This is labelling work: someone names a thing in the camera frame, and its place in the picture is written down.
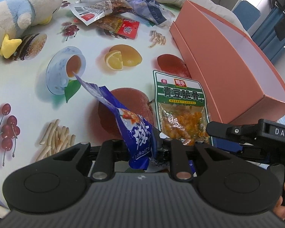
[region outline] blue snack bag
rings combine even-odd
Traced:
[[[172,17],[175,15],[169,10],[163,9],[155,0],[134,0],[129,2],[137,15],[161,27],[171,26]]]
[[[118,129],[130,153],[129,166],[133,169],[146,170],[149,157],[152,156],[152,125],[141,115],[129,111],[105,86],[86,83],[76,74],[75,77],[92,96],[114,114]]]

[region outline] blue chair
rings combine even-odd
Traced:
[[[247,1],[241,1],[233,13],[242,23],[245,30],[248,30],[261,16],[261,12]]]

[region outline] snack bag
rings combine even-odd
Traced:
[[[133,8],[125,0],[108,0],[96,4],[70,4],[72,13],[84,24],[89,25],[106,15],[132,12]]]
[[[160,26],[171,26],[174,14],[163,9],[155,0],[135,0],[129,2],[136,14]]]
[[[118,35],[135,39],[139,22],[108,15],[96,21],[95,25]]]
[[[129,166],[133,169],[146,170],[153,147],[152,125],[141,115],[129,111],[105,86],[86,83],[76,74],[75,76],[92,96],[115,115],[117,126],[130,153]]]
[[[199,82],[153,71],[159,130],[186,146],[209,143],[206,98]]]

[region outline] silver pin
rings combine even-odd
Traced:
[[[97,180],[104,180],[107,178],[107,174],[105,172],[102,172],[102,171],[97,171],[95,173],[93,173],[92,177],[94,179],[97,179]]]

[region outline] pink box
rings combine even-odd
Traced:
[[[285,115],[285,83],[244,32],[188,0],[170,32],[204,89],[211,120],[243,125]]]

